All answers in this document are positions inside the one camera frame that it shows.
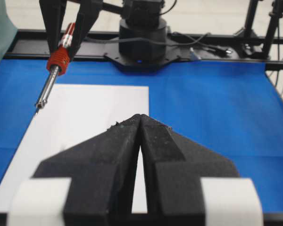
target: red screwdriver handle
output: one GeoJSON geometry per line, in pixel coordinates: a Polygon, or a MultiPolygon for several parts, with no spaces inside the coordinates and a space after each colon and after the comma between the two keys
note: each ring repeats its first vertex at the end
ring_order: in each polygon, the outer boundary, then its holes
{"type": "Polygon", "coordinates": [[[52,65],[58,65],[60,67],[59,75],[63,75],[66,72],[70,58],[68,55],[68,48],[71,46],[73,33],[75,30],[75,23],[70,23],[59,42],[58,49],[53,52],[47,62],[47,70],[51,70],[52,65]]]}

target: blue mat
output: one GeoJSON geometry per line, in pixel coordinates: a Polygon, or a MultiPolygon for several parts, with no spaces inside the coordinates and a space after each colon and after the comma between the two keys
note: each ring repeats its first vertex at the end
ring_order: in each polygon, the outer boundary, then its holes
{"type": "MultiPolygon", "coordinates": [[[[45,65],[0,63],[0,181],[35,111],[45,65]]],[[[253,179],[264,212],[277,212],[283,211],[283,103],[264,68],[193,62],[129,73],[109,62],[72,62],[58,83],[149,86],[151,117],[232,159],[253,179]]]]}

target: white sheet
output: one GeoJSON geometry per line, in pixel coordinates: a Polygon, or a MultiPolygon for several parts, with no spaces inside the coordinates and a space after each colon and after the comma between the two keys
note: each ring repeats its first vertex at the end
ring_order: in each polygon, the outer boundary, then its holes
{"type": "MultiPolygon", "coordinates": [[[[8,212],[19,185],[31,177],[41,160],[136,113],[149,115],[148,87],[55,84],[48,104],[31,121],[0,184],[0,212],[8,212]]],[[[139,164],[137,197],[145,197],[142,169],[139,164]]],[[[145,198],[134,199],[135,210],[146,211],[145,198]]]]}

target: screwdriver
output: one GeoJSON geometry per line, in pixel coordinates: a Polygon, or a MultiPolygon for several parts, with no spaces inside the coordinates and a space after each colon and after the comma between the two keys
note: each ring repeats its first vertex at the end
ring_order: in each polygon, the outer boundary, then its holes
{"type": "Polygon", "coordinates": [[[53,52],[47,62],[47,70],[50,72],[49,76],[43,86],[42,92],[35,104],[36,113],[38,114],[40,109],[43,109],[47,104],[52,87],[58,77],[58,75],[63,75],[66,72],[70,58],[68,55],[68,48],[71,46],[71,41],[73,33],[75,30],[75,23],[70,23],[58,44],[58,49],[53,52]]]}

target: black foam pad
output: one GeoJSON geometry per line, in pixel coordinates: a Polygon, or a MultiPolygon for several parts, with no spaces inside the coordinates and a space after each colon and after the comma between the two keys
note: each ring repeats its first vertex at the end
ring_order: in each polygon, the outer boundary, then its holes
{"type": "Polygon", "coordinates": [[[41,162],[34,178],[72,178],[64,207],[66,225],[84,216],[87,224],[107,225],[109,211],[131,213],[139,124],[140,115],[135,115],[41,162]]]}
{"type": "Polygon", "coordinates": [[[141,133],[148,211],[168,224],[190,224],[193,217],[203,225],[200,177],[238,177],[234,164],[146,115],[141,133]]]}

